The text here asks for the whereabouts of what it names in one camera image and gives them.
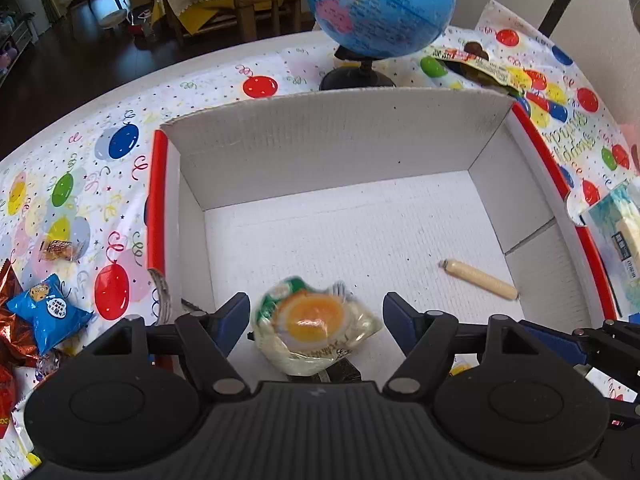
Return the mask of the braised egg clear packet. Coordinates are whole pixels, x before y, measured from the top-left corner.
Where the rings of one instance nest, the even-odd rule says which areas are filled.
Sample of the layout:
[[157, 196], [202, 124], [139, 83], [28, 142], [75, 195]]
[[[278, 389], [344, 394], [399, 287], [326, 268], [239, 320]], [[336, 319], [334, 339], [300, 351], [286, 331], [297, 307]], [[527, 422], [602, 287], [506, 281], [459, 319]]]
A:
[[350, 356], [383, 323], [343, 282], [318, 289], [291, 276], [262, 295], [250, 325], [257, 349], [277, 370], [308, 377]]

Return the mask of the black snack packet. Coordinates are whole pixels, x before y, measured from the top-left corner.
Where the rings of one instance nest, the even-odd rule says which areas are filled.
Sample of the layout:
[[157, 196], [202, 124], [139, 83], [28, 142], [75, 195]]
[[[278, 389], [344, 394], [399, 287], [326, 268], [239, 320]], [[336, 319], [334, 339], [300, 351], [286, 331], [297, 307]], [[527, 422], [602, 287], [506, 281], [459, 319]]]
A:
[[325, 384], [350, 384], [361, 382], [360, 370], [348, 359], [342, 359], [318, 373], [320, 382]]

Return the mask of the sausage stick snack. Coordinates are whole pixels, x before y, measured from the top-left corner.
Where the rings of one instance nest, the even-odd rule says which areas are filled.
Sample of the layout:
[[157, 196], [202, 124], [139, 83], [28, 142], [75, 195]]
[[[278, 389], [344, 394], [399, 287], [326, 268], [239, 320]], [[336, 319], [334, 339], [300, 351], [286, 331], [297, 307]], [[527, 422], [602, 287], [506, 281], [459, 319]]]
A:
[[486, 292], [490, 292], [500, 298], [509, 301], [518, 299], [518, 290], [513, 285], [501, 281], [480, 269], [474, 268], [474, 266], [469, 266], [464, 262], [454, 259], [442, 260], [438, 266], [454, 278], [486, 290]]

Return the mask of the blue cookie packet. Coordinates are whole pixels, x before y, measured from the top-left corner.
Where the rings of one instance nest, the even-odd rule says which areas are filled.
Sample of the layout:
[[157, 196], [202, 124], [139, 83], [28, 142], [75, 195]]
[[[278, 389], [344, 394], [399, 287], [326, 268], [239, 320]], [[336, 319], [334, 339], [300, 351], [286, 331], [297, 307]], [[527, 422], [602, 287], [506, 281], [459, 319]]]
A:
[[92, 317], [63, 295], [56, 274], [9, 299], [6, 307], [30, 325], [39, 354], [77, 334]]

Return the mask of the small orange snack packet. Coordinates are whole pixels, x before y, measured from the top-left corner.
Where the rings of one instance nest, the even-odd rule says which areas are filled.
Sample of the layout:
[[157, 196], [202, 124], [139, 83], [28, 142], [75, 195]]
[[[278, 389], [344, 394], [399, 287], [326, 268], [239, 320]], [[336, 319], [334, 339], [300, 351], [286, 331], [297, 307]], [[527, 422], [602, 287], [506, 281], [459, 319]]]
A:
[[40, 256], [47, 261], [76, 261], [84, 247], [84, 243], [71, 240], [44, 240], [40, 245]]

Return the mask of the brown foil snack bag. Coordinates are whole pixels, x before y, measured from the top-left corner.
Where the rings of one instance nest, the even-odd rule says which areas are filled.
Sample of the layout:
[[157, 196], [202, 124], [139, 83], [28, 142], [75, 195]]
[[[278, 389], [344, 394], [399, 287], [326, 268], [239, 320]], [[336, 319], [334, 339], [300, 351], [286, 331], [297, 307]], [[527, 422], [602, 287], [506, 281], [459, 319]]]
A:
[[35, 367], [39, 354], [30, 325], [8, 309], [8, 301], [23, 292], [11, 266], [4, 260], [1, 267], [0, 338], [1, 362], [4, 365]]

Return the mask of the purple candy packet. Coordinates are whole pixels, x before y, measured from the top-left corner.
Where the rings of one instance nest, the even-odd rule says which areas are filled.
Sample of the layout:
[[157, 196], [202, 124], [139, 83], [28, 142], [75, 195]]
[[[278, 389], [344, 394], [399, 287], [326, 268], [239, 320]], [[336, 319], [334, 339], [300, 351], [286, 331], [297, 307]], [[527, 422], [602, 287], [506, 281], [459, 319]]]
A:
[[64, 363], [65, 359], [66, 355], [56, 349], [52, 349], [40, 356], [36, 363], [36, 381], [42, 382], [48, 376], [55, 373]]

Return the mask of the red yellow chip bag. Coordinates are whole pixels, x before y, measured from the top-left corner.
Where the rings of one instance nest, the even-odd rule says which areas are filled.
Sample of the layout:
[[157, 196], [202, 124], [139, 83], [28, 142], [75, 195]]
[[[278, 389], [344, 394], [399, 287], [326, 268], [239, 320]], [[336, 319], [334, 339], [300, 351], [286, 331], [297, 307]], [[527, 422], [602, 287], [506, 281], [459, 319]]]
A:
[[16, 402], [15, 380], [12, 373], [0, 366], [0, 438], [6, 434], [10, 422], [12, 422], [12, 411]]

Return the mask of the yellow candy wrapper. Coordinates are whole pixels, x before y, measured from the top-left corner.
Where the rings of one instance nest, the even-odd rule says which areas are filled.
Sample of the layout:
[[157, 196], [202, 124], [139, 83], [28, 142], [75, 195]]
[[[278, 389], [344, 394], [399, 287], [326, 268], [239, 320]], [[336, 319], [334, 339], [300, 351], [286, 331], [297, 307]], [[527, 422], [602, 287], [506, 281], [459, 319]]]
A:
[[454, 364], [452, 364], [452, 367], [450, 368], [449, 371], [449, 376], [450, 377], [454, 377], [457, 376], [463, 372], [466, 372], [467, 370], [472, 370], [472, 368], [475, 367], [475, 364], [465, 361], [465, 360], [454, 360]]

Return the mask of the tissue pack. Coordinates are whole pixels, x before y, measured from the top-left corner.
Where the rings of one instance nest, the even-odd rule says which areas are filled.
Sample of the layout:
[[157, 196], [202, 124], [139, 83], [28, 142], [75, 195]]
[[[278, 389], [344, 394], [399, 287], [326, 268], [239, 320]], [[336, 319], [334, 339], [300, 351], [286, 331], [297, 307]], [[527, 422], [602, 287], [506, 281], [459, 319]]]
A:
[[583, 214], [611, 283], [620, 318], [639, 316], [639, 178], [627, 179]]

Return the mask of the red cardboard box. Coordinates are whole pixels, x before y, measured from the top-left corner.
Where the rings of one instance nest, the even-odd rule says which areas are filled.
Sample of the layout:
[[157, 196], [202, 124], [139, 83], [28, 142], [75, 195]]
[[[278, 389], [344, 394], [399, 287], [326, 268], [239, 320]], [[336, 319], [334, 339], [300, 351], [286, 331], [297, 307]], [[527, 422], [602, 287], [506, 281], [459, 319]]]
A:
[[[160, 322], [183, 299], [213, 311], [299, 276], [341, 281], [374, 313], [398, 292], [467, 323], [598, 327], [615, 315], [608, 278], [563, 181], [521, 107], [485, 90], [318, 91], [166, 119], [146, 217]], [[454, 278], [446, 259], [518, 299]]]

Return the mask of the yellow snack packet by globe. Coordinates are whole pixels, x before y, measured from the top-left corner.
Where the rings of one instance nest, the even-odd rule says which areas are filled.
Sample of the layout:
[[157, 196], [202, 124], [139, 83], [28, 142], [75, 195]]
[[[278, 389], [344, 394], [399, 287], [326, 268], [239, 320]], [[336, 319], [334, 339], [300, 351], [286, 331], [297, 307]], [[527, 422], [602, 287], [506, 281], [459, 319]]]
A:
[[426, 48], [426, 54], [441, 62], [456, 74], [479, 84], [482, 87], [502, 89], [510, 96], [522, 96], [524, 87], [506, 67], [453, 47], [441, 47], [432, 44]]

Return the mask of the blue desk globe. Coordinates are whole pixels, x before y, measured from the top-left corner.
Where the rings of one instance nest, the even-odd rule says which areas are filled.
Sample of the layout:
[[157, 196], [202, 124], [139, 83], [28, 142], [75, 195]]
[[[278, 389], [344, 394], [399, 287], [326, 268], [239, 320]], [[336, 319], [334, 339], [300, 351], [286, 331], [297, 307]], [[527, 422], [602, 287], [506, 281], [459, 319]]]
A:
[[374, 69], [434, 42], [449, 25], [456, 0], [308, 0], [317, 24], [337, 43], [334, 56], [348, 64], [326, 73], [322, 90], [393, 87]]

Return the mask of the small round stool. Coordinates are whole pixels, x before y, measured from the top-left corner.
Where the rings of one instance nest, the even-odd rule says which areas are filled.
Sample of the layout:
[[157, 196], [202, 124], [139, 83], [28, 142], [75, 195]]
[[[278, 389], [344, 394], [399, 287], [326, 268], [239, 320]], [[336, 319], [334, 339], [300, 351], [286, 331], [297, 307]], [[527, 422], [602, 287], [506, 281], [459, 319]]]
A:
[[116, 29], [118, 26], [128, 22], [128, 11], [125, 9], [115, 10], [99, 20], [99, 25], [103, 30]]

